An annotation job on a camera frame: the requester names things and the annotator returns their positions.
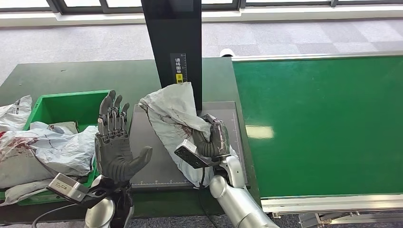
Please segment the robotic thumb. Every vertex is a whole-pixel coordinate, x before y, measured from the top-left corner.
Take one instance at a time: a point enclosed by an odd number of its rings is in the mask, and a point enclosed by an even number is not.
[[[146,164],[151,160],[151,155],[153,154],[153,148],[150,146],[144,147],[140,155],[128,163],[128,169],[130,170],[130,175],[133,177],[137,172],[139,172]]]

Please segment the measuring ruler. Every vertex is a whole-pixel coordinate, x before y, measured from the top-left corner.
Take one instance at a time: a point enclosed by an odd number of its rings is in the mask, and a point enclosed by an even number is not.
[[[187,82],[186,53],[171,53],[171,64],[175,82]]]

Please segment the cable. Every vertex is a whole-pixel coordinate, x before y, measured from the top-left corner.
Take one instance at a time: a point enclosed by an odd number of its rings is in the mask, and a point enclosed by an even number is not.
[[[204,175],[205,175],[205,172],[206,172],[206,170],[205,170],[205,168],[203,168],[203,176],[202,176],[202,178],[201,178],[201,181],[202,181],[202,183],[204,182]],[[200,203],[200,206],[201,206],[201,209],[203,209],[203,212],[204,212],[204,214],[207,216],[207,218],[210,220],[210,222],[214,225],[214,227],[215,228],[218,228],[218,226],[217,226],[217,224],[214,222],[214,220],[210,217],[210,215],[207,213],[207,211],[206,211],[206,209],[204,208],[204,206],[203,206],[203,203],[202,203],[202,194],[200,193],[201,192],[201,189],[204,189],[204,186],[201,184],[200,185],[200,188],[199,188],[199,192],[198,192],[198,195],[199,195],[199,203]]]
[[[38,218],[36,218],[36,219],[34,220],[34,222],[32,223],[32,228],[37,228],[37,223],[38,223],[39,219],[41,219],[43,216],[45,216],[45,215],[47,215],[47,214],[50,214],[50,213],[52,213],[52,212],[55,212],[55,211],[64,209],[64,208],[68,208],[68,207],[74,206],[74,205],[76,205],[76,204],[70,204],[70,205],[67,205],[67,206],[64,206],[64,207],[56,208],[56,209],[53,209],[53,210],[51,210],[51,211],[48,211],[48,212],[46,212],[46,213],[40,215],[40,216],[39,216]]]

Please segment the green conveyor belt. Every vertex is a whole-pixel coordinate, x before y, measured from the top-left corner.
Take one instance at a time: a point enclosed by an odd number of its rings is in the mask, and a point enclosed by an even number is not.
[[[261,197],[403,192],[403,57],[233,66]]]

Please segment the yellow label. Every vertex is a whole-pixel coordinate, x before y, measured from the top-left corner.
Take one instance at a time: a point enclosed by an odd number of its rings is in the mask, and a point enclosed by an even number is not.
[[[182,83],[182,82],[183,82],[182,74],[176,74],[176,83]]]

